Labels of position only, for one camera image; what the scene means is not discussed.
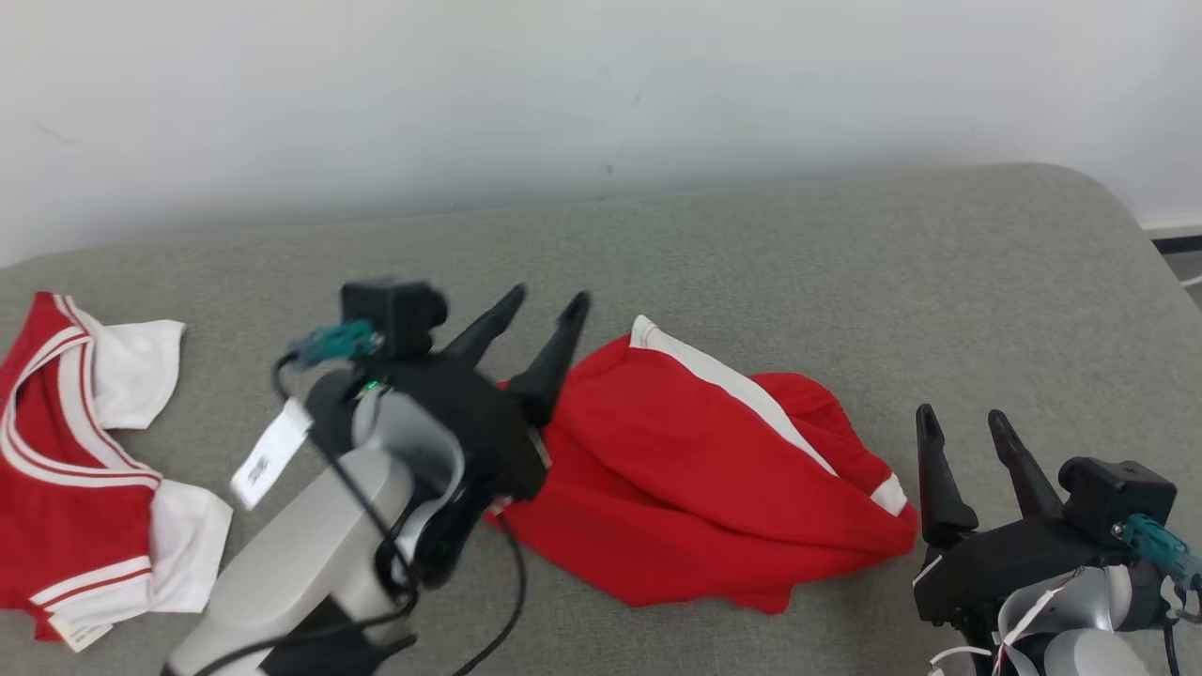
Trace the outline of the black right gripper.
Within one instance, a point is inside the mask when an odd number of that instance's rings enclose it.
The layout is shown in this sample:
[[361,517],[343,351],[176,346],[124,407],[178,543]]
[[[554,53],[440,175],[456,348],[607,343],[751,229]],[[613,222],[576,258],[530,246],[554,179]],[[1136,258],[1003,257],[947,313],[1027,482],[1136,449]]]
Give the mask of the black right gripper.
[[918,617],[927,623],[952,623],[971,607],[983,607],[1079,567],[1136,561],[1133,550],[1120,540],[1107,535],[1096,542],[1065,518],[1057,518],[1064,502],[1008,416],[993,409],[987,421],[1022,518],[972,534],[978,529],[978,514],[962,500],[945,455],[944,427],[932,404],[916,410],[920,530],[928,546],[927,568],[914,582],[914,595]]

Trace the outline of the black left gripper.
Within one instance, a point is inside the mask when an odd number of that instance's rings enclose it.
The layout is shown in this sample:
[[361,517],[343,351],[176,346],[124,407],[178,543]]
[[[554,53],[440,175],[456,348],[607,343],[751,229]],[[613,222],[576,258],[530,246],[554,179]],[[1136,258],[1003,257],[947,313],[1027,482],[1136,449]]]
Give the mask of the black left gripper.
[[563,308],[555,330],[508,393],[475,370],[526,300],[514,285],[439,352],[442,358],[382,364],[375,398],[375,445],[424,490],[395,542],[419,583],[445,583],[484,510],[530,502],[545,488],[548,462],[535,428],[551,423],[593,297]]

